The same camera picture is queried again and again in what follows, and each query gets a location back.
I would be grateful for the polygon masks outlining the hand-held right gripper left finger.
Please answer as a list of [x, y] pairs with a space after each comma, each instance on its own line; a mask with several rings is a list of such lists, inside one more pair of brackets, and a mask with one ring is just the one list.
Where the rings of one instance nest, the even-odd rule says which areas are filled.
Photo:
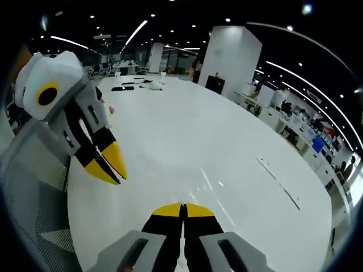
[[89, 271], [175, 271], [180, 256], [182, 203], [154, 210], [140, 231], [103, 249]]

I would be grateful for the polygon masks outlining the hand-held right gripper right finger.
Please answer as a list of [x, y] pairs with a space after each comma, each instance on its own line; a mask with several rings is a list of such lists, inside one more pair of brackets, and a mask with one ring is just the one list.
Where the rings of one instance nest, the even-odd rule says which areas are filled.
[[184, 206], [189, 271], [272, 271], [265, 254], [235, 232], [225, 232], [211, 210], [192, 203]]

